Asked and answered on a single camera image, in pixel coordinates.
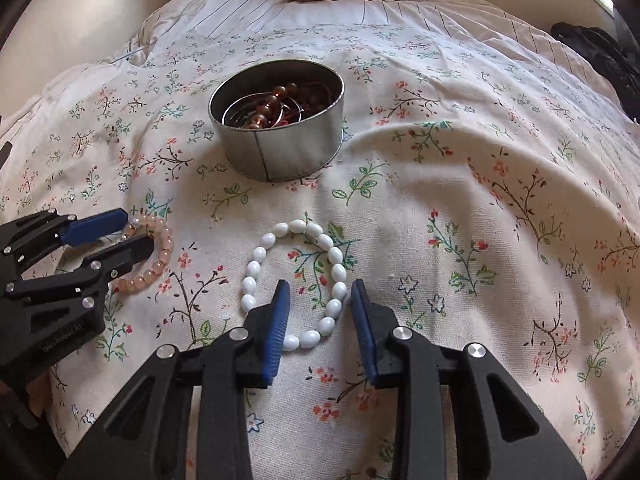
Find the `floral bed sheet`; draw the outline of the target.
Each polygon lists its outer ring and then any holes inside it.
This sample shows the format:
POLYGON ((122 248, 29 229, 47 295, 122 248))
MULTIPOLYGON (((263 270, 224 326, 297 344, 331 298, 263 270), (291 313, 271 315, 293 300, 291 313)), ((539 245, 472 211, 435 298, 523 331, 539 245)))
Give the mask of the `floral bed sheet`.
POLYGON ((600 76, 406 25, 185 32, 138 67, 74 70, 1 135, 3 219, 122 207, 165 229, 140 292, 118 282, 103 334, 53 370, 65 452, 156 347, 211 344, 282 278, 290 332, 322 337, 245 395, 258 479, 392 472, 395 397, 367 380, 339 278, 435 344, 486 344, 588 478, 639 418, 639 127, 600 76), (256 182, 207 104, 279 58, 343 78, 343 144, 307 177, 256 182))

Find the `white striped duvet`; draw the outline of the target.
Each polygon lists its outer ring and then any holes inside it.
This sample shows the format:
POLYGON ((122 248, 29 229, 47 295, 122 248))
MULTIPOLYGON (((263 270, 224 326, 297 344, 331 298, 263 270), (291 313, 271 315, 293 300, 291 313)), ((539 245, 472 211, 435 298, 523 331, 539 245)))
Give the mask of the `white striped duvet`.
POLYGON ((484 0, 170 0, 108 59, 131 58, 141 65, 189 30, 219 37, 312 25, 414 26, 455 40, 471 36, 500 52, 519 44, 561 75, 571 74, 584 84, 598 79, 566 44, 484 0))

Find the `round silver metal tin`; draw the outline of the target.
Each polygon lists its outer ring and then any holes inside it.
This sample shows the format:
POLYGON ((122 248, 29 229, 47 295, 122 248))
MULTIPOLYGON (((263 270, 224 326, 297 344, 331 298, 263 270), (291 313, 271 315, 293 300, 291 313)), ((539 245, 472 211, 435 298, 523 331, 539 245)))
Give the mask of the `round silver metal tin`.
POLYGON ((241 70, 209 99, 210 120, 245 177, 291 181, 330 162, 343 142, 345 85, 332 68, 277 60, 241 70))

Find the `black jacket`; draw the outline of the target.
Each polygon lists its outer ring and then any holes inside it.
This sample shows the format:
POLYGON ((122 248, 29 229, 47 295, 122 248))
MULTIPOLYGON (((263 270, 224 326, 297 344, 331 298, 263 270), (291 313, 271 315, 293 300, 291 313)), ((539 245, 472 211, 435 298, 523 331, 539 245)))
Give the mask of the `black jacket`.
POLYGON ((605 30, 556 23, 551 36, 566 44, 612 84, 625 113, 639 121, 639 70, 605 30))

